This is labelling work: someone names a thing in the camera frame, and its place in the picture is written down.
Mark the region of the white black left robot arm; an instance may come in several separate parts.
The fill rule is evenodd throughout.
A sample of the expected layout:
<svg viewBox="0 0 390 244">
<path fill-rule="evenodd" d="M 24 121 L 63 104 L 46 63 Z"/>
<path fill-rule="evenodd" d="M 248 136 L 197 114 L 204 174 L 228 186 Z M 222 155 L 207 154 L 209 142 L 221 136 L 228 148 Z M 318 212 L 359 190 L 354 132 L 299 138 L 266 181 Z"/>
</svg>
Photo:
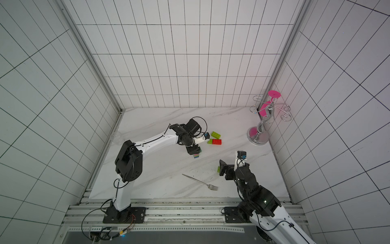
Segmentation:
<svg viewBox="0 0 390 244">
<path fill-rule="evenodd" d="M 114 163 L 118 178 L 113 186 L 116 190 L 110 205 L 104 210 L 104 224 L 143 223 L 146 208 L 131 207 L 130 183 L 135 181 L 143 171 L 143 160 L 147 156 L 171 145 L 186 148 L 189 155 L 199 154 L 200 143 L 208 141 L 210 134 L 190 119 L 186 124 L 168 125 L 166 130 L 146 140 L 123 143 Z"/>
</svg>

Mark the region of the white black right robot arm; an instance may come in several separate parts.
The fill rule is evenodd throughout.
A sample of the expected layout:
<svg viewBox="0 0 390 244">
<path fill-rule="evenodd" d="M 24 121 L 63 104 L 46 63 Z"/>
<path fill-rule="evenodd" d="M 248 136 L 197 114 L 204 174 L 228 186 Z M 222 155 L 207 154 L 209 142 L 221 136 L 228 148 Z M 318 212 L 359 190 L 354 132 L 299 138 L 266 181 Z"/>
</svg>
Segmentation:
<svg viewBox="0 0 390 244">
<path fill-rule="evenodd" d="M 285 207 L 265 187 L 259 185 L 249 164 L 237 160 L 234 165 L 219 161 L 219 175 L 233 180 L 241 195 L 237 207 L 221 211 L 226 223 L 252 223 L 265 241 L 277 244 L 313 244 L 313 239 L 293 220 Z"/>
</svg>

